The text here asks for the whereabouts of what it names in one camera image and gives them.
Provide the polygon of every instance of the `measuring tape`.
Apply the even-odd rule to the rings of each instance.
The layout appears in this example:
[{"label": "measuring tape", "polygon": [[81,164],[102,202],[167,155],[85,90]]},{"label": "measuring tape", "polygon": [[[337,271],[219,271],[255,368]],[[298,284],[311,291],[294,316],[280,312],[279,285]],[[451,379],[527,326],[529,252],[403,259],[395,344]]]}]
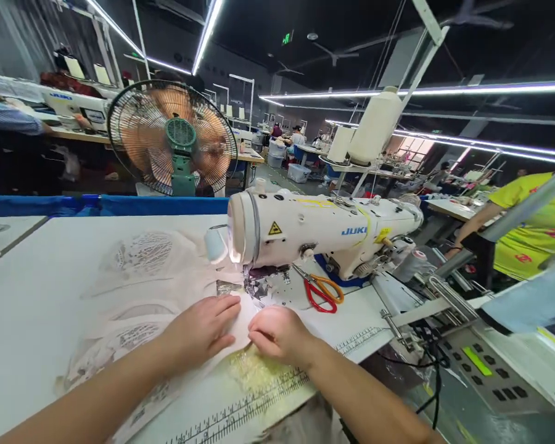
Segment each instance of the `measuring tape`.
[{"label": "measuring tape", "polygon": [[[349,356],[366,342],[386,329],[368,327],[337,344],[335,349]],[[310,383],[308,375],[296,368],[278,376],[273,383],[225,406],[198,424],[191,425],[180,435],[165,444],[208,444],[216,443],[231,432],[242,427],[254,417],[265,413],[282,398]]]}]

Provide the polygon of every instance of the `yellow shirt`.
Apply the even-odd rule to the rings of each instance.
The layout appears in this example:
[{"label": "yellow shirt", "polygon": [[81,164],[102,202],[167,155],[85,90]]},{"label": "yellow shirt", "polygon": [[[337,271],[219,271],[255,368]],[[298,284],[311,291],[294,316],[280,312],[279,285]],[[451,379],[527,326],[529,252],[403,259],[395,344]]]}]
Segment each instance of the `yellow shirt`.
[{"label": "yellow shirt", "polygon": [[[518,178],[489,196],[489,200],[503,208],[513,207],[551,176],[552,173],[543,173]],[[497,242],[493,267],[521,281],[539,273],[538,266],[553,253],[555,199]]]}]

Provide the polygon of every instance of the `blue shirt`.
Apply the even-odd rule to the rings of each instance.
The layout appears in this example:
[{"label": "blue shirt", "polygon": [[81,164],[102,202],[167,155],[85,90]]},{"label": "blue shirt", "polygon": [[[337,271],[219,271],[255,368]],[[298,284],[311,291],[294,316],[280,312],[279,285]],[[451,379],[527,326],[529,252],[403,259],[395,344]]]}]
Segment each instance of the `blue shirt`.
[{"label": "blue shirt", "polygon": [[0,103],[0,130],[39,136],[43,134],[43,125],[41,120]]}]

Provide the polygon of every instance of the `electric fan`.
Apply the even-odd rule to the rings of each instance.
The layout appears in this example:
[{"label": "electric fan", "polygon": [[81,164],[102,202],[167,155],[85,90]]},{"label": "electric fan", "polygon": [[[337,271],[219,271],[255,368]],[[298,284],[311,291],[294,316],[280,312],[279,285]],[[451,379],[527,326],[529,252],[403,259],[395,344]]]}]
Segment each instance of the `electric fan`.
[{"label": "electric fan", "polygon": [[107,116],[111,146],[121,164],[155,191],[214,196],[238,156],[228,121],[185,84],[145,80],[113,100]]}]

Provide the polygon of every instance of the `green exit sign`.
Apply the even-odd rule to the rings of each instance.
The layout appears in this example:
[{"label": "green exit sign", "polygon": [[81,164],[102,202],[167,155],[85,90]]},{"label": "green exit sign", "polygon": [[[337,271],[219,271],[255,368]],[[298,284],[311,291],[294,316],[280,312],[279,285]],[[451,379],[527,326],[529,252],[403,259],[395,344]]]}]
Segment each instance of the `green exit sign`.
[{"label": "green exit sign", "polygon": [[290,43],[292,41],[292,38],[294,38],[294,30],[286,34],[286,36],[282,39],[282,46]]}]

